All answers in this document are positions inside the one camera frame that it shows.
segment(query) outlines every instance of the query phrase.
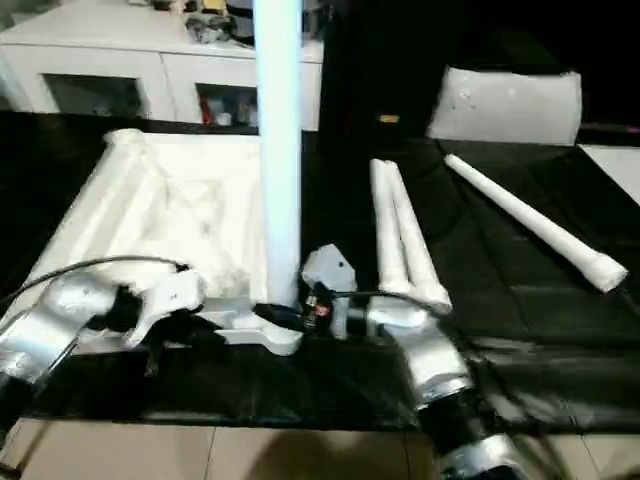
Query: table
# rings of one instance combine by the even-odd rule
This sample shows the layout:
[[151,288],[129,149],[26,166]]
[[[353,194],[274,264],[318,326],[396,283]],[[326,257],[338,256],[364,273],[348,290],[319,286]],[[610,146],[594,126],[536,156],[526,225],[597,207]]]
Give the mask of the table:
[[[3,114],[5,232],[0,289],[26,276],[116,128],[201,127],[60,115]],[[372,155],[398,162],[454,315],[482,358],[470,365],[517,431],[640,431],[640,209],[577,148],[409,140],[318,153],[304,136],[302,255],[332,241],[375,286]],[[454,152],[632,272],[602,296],[495,206],[447,172]],[[44,418],[117,422],[398,430],[416,422],[400,359],[388,344],[308,339],[296,355],[259,347],[173,350],[156,379],[146,355],[76,357],[32,405]]]
[[583,145],[587,154],[640,204],[640,148]]

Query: white foam tray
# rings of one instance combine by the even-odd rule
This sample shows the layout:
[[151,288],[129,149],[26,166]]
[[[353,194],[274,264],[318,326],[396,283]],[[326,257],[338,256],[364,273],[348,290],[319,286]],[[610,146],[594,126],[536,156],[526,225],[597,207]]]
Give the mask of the white foam tray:
[[[136,242],[144,235],[149,216],[164,205],[158,198],[157,178],[141,161],[142,155],[148,155],[174,181],[184,182],[185,188],[194,181],[216,182],[221,195],[212,209],[222,214],[213,238],[246,273],[250,296],[256,301],[266,299],[259,138],[120,130],[106,139],[109,147],[28,278],[81,260],[145,253],[137,249]],[[186,245],[192,240],[184,238]],[[140,265],[120,264],[103,271],[119,278],[130,273],[125,271],[128,268],[139,269]],[[147,268],[157,269],[158,265],[148,264]],[[33,288],[16,299],[3,321],[33,305],[43,288]]]

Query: cabinet door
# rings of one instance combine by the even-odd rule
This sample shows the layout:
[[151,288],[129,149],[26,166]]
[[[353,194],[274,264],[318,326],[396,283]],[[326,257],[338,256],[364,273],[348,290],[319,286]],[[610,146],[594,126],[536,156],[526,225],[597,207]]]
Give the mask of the cabinet door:
[[[177,120],[257,126],[257,72],[251,58],[163,54]],[[318,129],[320,64],[301,64],[302,128]]]
[[27,110],[175,120],[157,53],[22,45],[0,48],[25,93]]

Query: vertical white pole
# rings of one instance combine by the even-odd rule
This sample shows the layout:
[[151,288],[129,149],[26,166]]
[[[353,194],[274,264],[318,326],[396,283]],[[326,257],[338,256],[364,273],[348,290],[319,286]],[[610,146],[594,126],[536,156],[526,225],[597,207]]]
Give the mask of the vertical white pole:
[[291,305],[300,265],[302,0],[254,0],[270,302]]

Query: white pipe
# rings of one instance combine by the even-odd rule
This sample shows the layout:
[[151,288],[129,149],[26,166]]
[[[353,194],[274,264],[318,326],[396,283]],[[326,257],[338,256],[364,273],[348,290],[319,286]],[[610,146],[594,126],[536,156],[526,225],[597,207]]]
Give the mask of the white pipe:
[[396,219],[391,187],[382,160],[371,160],[371,185],[376,214],[378,241],[378,271],[380,290],[409,294],[412,286],[407,278],[402,245]]
[[300,267],[302,0],[255,0],[269,302],[292,305]]
[[447,155],[445,163],[573,263],[601,291],[615,288],[627,275],[627,269],[613,258],[585,245],[455,155]]
[[391,161],[385,164],[407,258],[409,280],[415,286],[414,295],[432,305],[438,313],[447,314],[451,312],[451,300],[438,279],[398,165]]

